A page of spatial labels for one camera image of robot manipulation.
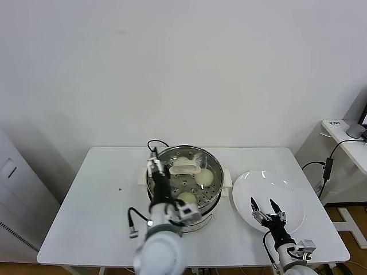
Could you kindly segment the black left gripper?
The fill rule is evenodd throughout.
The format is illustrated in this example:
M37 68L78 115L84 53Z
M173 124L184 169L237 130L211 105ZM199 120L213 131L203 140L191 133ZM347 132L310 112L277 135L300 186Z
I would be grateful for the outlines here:
M171 195L170 178L165 174L165 167L158 157L158 149L154 147L151 153L151 159L147 161L148 177L153 177L155 183L152 205L160 203L174 204Z

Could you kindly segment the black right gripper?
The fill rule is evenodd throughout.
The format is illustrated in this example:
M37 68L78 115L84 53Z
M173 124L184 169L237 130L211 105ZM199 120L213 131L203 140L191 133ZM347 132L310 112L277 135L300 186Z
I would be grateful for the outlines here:
M253 197L250 197L252 216L261 223L262 226L269 229L275 243L294 243L289 233L285 230L286 213L282 211L279 205L270 199L270 204L276 216L268 216L260 210Z

